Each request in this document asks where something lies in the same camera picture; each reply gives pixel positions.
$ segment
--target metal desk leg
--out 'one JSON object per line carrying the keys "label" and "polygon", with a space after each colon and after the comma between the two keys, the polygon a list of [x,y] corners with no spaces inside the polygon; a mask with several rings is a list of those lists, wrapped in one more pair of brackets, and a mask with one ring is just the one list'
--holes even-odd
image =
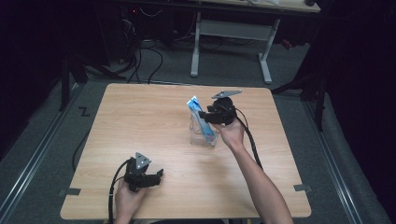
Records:
{"label": "metal desk leg", "polygon": [[201,32],[201,13],[197,13],[197,22],[195,28],[195,46],[194,52],[192,53],[192,62],[191,62],[191,76],[198,76],[198,66],[199,66],[199,37]]}
{"label": "metal desk leg", "polygon": [[267,46],[264,50],[264,53],[259,54],[260,65],[262,66],[262,75],[264,76],[264,82],[266,84],[272,83],[270,71],[268,70],[267,57],[268,57],[268,53],[270,52],[271,46],[274,42],[274,38],[275,38],[277,27],[279,26],[279,23],[280,23],[280,20],[276,20],[274,22],[274,26],[271,29],[271,33],[268,38]]}

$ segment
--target blue and white packet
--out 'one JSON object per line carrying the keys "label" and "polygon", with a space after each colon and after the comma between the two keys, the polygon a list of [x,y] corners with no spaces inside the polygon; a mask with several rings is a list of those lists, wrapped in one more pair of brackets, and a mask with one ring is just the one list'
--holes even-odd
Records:
{"label": "blue and white packet", "polygon": [[207,122],[205,122],[204,119],[201,119],[199,117],[198,112],[203,111],[203,109],[201,108],[201,105],[199,104],[197,97],[193,96],[187,102],[187,106],[189,107],[192,116],[199,124],[202,131],[202,135],[204,136],[206,142],[213,145],[213,143],[216,141],[216,136],[213,130],[210,128],[210,125]]}

